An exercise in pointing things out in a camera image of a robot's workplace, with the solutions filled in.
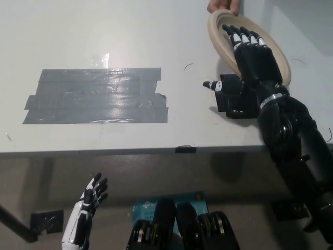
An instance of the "floor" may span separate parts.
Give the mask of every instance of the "floor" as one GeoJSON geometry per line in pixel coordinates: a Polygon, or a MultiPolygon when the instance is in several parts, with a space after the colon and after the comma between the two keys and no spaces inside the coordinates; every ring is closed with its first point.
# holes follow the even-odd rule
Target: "floor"
{"type": "MultiPolygon", "coordinates": [[[[289,193],[267,152],[1,159],[0,203],[26,225],[32,212],[57,209],[67,221],[97,172],[109,180],[109,198],[94,217],[91,249],[125,249],[137,200],[198,190],[210,211],[227,214],[241,249],[328,247],[319,233],[302,232],[304,220],[276,222],[270,201],[289,193]]],[[[0,249],[60,249],[61,238],[44,233],[28,244],[0,224],[0,249]]]]}

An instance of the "wooden embroidery hoop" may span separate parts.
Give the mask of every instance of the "wooden embroidery hoop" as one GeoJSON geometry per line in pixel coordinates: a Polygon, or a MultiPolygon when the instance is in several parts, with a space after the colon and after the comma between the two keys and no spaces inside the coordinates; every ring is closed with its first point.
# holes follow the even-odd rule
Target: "wooden embroidery hoop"
{"type": "Polygon", "coordinates": [[[239,69],[234,56],[234,49],[231,45],[228,34],[222,29],[222,25],[234,25],[236,27],[245,27],[258,33],[265,41],[268,47],[273,51],[276,62],[280,68],[283,85],[289,85],[291,81],[291,70],[287,58],[277,46],[274,40],[257,24],[244,16],[234,16],[230,10],[221,9],[215,11],[208,21],[209,37],[221,58],[231,67],[231,69],[240,76],[239,69]]]}

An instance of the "white table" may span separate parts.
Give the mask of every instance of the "white table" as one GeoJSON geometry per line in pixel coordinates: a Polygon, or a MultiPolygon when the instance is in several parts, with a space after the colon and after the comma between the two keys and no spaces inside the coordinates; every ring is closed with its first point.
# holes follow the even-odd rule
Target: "white table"
{"type": "MultiPolygon", "coordinates": [[[[220,73],[231,73],[209,40],[207,2],[2,0],[0,153],[156,153],[182,145],[197,152],[261,148],[255,121],[218,114],[214,93],[202,86],[220,73]],[[43,69],[104,67],[92,60],[105,54],[109,68],[161,67],[157,93],[167,97],[168,123],[22,124],[25,103],[43,69]],[[184,71],[188,64],[193,65],[184,71]]],[[[285,52],[292,69],[291,94],[308,106],[326,139],[333,128],[332,7],[331,0],[244,4],[244,14],[285,52]]]]}

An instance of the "blue box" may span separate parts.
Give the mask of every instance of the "blue box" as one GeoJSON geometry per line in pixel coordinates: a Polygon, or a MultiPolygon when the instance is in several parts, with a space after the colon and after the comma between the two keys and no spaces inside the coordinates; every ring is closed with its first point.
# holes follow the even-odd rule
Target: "blue box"
{"type": "MultiPolygon", "coordinates": [[[[203,191],[164,195],[163,197],[171,198],[175,201],[176,206],[182,202],[190,202],[198,215],[208,213],[206,199],[203,191]]],[[[132,209],[132,221],[133,225],[140,219],[152,220],[154,217],[155,206],[161,197],[153,197],[137,202],[132,209]]],[[[177,221],[175,220],[175,226],[173,232],[179,234],[177,221]]]]}

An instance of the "robotic arm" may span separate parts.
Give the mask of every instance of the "robotic arm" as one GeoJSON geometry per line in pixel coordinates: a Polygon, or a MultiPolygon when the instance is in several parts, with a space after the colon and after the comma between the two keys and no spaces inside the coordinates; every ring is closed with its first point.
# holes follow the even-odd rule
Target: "robotic arm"
{"type": "MultiPolygon", "coordinates": [[[[304,202],[333,244],[333,156],[304,104],[292,98],[272,50],[255,32],[223,25],[234,47],[243,89],[255,93],[259,130],[290,192],[304,202]]],[[[223,93],[223,82],[204,86],[223,93]]]]}
{"type": "Polygon", "coordinates": [[[107,179],[99,183],[101,173],[98,173],[82,193],[75,204],[62,237],[62,250],[88,250],[89,236],[93,225],[96,209],[108,197],[103,193],[107,189],[107,179]]]}

